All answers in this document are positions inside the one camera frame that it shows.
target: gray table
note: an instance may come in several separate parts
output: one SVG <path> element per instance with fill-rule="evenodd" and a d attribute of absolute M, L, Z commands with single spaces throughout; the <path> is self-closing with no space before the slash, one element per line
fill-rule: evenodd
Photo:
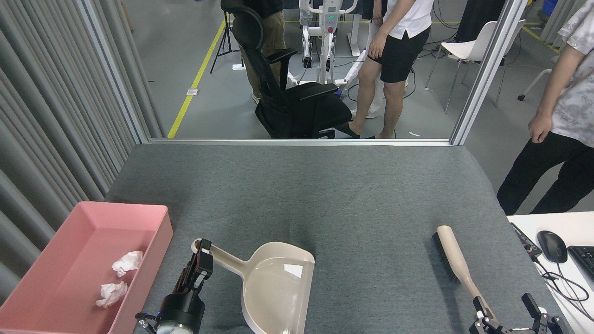
<path fill-rule="evenodd" d="M 532 324 L 524 292 L 561 315 L 464 147 L 139 145 L 106 200 L 169 207 L 174 235 L 148 313 L 194 238 L 243 259 L 283 241 L 315 257 L 306 333 L 468 333 L 471 300 L 431 238 L 448 224 L 506 326 Z M 240 291 L 239 276 L 214 268 L 201 333 L 251 333 Z"/>

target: beige dustpan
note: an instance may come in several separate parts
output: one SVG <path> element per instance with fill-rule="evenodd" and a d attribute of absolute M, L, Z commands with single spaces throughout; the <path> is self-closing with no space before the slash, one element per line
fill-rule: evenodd
<path fill-rule="evenodd" d="M 243 261 L 212 245 L 214 262 L 243 280 L 241 306 L 256 334 L 303 334 L 314 274 L 310 252 L 268 242 Z"/>

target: black pants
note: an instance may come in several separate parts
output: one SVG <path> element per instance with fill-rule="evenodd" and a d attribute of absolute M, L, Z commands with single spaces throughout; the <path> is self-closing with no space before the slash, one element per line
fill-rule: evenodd
<path fill-rule="evenodd" d="M 549 133 L 540 144 L 530 140 L 501 184 L 497 199 L 513 215 L 541 176 L 563 163 L 557 180 L 532 213 L 567 212 L 594 189 L 594 148 L 573 138 Z"/>

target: hand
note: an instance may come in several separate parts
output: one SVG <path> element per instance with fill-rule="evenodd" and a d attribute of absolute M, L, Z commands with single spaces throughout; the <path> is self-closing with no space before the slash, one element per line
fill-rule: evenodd
<path fill-rule="evenodd" d="M 386 46 L 386 37 L 387 36 L 384 34 L 377 33 L 371 41 L 371 44 L 369 44 L 368 55 L 372 59 L 380 58 L 384 53 L 384 47 Z"/>
<path fill-rule="evenodd" d="M 534 118 L 528 123 L 528 131 L 533 143 L 540 144 L 549 134 L 552 127 L 552 119 L 550 116 L 537 113 Z"/>

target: black office chair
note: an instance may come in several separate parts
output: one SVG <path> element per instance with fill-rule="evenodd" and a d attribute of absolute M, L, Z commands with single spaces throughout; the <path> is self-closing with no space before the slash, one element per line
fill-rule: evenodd
<path fill-rule="evenodd" d="M 334 138 L 332 128 L 350 121 L 349 108 L 334 94 L 334 84 L 306 83 L 286 88 L 289 59 L 297 53 L 285 49 L 269 57 L 262 54 L 262 19 L 243 0 L 221 0 L 221 8 L 235 16 L 233 35 L 243 47 L 260 79 L 262 98 L 256 116 L 272 138 Z M 280 62 L 280 84 L 270 64 Z"/>

